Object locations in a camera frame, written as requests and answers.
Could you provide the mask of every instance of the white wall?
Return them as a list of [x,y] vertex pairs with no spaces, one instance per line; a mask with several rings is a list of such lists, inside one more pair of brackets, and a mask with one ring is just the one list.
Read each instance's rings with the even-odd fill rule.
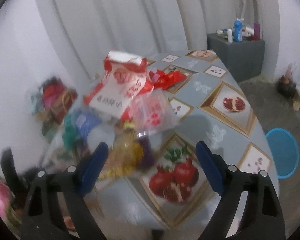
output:
[[27,113],[25,93],[53,74],[73,86],[35,0],[6,1],[0,10],[0,155],[10,146],[18,172],[36,165],[46,146],[41,125]]
[[289,63],[300,65],[300,1],[278,0],[280,12],[279,54],[274,79],[283,75]]

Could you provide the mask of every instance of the curtain fold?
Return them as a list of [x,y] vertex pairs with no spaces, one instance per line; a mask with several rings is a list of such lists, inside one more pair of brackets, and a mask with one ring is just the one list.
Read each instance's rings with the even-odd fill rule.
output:
[[69,40],[90,77],[111,49],[150,55],[206,49],[207,33],[230,28],[242,13],[256,21],[255,0],[54,0]]

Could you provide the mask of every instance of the white square print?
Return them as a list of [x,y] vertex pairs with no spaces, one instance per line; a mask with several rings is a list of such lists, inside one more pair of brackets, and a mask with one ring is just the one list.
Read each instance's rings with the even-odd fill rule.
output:
[[167,57],[165,57],[164,59],[162,59],[161,61],[165,61],[165,62],[172,62],[175,61],[177,58],[179,58],[178,56],[173,56],[173,55],[168,55]]
[[170,104],[171,104],[176,116],[179,117],[180,121],[183,120],[193,110],[192,106],[190,106],[176,98],[172,98],[170,100]]
[[219,68],[215,65],[211,65],[206,71],[205,71],[206,74],[209,74],[209,75],[212,75],[212,76],[215,76],[215,77],[218,77],[218,78],[222,78],[226,73],[227,71],[222,69],[222,68]]
[[260,170],[269,171],[271,160],[257,146],[250,143],[239,166],[240,171],[257,174]]

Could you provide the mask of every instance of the red and white bag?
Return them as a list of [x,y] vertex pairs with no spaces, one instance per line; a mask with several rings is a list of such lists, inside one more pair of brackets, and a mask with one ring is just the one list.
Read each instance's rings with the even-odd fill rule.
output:
[[129,104],[133,97],[154,89],[147,73],[146,58],[112,50],[104,60],[104,68],[102,81],[83,101],[98,111],[129,120]]

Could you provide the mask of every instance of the pomegranate print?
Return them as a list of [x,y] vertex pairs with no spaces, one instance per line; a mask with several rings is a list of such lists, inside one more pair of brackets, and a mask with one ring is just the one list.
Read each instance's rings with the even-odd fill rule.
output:
[[149,181],[149,188],[155,195],[163,197],[163,189],[173,181],[173,175],[161,165],[158,165],[157,169],[158,172]]
[[186,184],[193,187],[199,180],[199,171],[192,164],[192,159],[187,158],[185,163],[176,164],[173,170],[174,181],[177,184]]
[[224,98],[222,104],[225,109],[232,112],[242,112],[246,109],[246,103],[240,97]]
[[176,184],[171,182],[164,188],[163,196],[170,203],[183,203],[190,198],[191,188],[184,183]]
[[118,84],[125,84],[134,79],[134,76],[123,68],[116,69],[113,76]]

